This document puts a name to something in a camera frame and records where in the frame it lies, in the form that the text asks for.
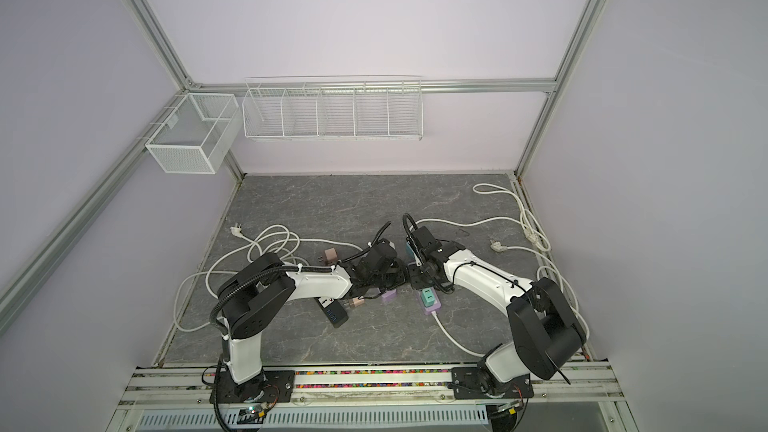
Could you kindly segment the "black power strip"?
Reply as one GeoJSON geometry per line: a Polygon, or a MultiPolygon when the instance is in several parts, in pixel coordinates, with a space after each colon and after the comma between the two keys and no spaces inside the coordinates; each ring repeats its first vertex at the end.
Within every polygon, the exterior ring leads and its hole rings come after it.
{"type": "Polygon", "coordinates": [[[339,328],[348,321],[348,313],[338,300],[322,298],[318,300],[318,303],[334,328],[339,328]]]}

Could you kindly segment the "teal power strip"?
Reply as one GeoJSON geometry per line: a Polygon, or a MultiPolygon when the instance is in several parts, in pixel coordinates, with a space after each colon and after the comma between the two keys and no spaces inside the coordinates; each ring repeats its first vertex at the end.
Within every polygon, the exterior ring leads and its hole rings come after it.
{"type": "Polygon", "coordinates": [[[413,251],[411,244],[408,240],[405,241],[405,247],[406,247],[406,253],[408,256],[408,262],[409,263],[415,263],[416,262],[416,255],[413,251]]]}

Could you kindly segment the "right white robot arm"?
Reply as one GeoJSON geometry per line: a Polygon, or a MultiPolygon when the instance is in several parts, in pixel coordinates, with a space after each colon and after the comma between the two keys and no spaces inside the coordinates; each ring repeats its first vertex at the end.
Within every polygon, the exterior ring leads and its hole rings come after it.
{"type": "Polygon", "coordinates": [[[501,398],[521,383],[564,377],[562,367],[583,348],[588,333],[565,293],[553,280],[530,280],[480,259],[461,244],[437,239],[426,227],[404,224],[408,250],[419,273],[443,293],[460,287],[507,319],[511,340],[480,355],[477,365],[453,379],[457,395],[501,398]]]}

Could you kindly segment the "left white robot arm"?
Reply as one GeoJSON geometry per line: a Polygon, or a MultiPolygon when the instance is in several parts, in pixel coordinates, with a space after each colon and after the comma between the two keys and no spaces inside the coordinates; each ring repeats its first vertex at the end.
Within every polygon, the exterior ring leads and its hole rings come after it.
{"type": "Polygon", "coordinates": [[[363,250],[329,265],[289,264],[268,252],[220,286],[209,313],[222,340],[214,390],[231,389],[235,400],[248,402],[287,388],[267,377],[261,352],[262,333],[286,303],[312,299],[338,327],[347,320],[343,300],[375,299],[404,285],[407,267],[384,237],[390,225],[363,250]]]}

